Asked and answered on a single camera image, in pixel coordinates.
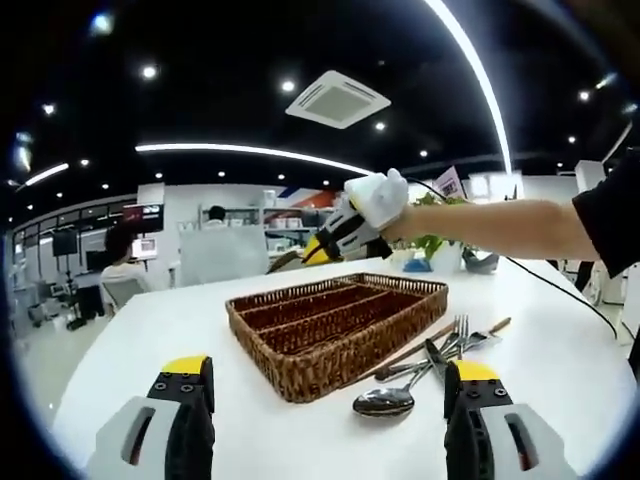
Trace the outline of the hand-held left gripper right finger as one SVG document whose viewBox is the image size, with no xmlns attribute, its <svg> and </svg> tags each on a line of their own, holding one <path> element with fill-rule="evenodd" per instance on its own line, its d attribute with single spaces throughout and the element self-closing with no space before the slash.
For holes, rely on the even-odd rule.
<svg viewBox="0 0 640 480">
<path fill-rule="evenodd" d="M 449 479 L 577 479 L 561 436 L 529 405 L 515 403 L 488 366 L 455 360 L 444 377 Z"/>
</svg>

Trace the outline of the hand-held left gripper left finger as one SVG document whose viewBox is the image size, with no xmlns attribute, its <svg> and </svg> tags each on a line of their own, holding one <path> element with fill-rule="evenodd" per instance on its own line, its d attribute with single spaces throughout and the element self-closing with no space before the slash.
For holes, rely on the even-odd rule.
<svg viewBox="0 0 640 480">
<path fill-rule="evenodd" d="M 215 429 L 213 362 L 166 364 L 144 396 L 128 400 L 96 434 L 90 479 L 209 479 Z"/>
</svg>

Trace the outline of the person's right hand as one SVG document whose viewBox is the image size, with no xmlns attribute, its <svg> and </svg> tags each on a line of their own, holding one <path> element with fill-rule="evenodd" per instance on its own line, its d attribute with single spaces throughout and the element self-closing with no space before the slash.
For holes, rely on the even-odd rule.
<svg viewBox="0 0 640 480">
<path fill-rule="evenodd" d="M 411 204 L 405 205 L 399 216 L 381 230 L 388 243 L 412 241 L 421 235 L 420 209 Z"/>
</svg>

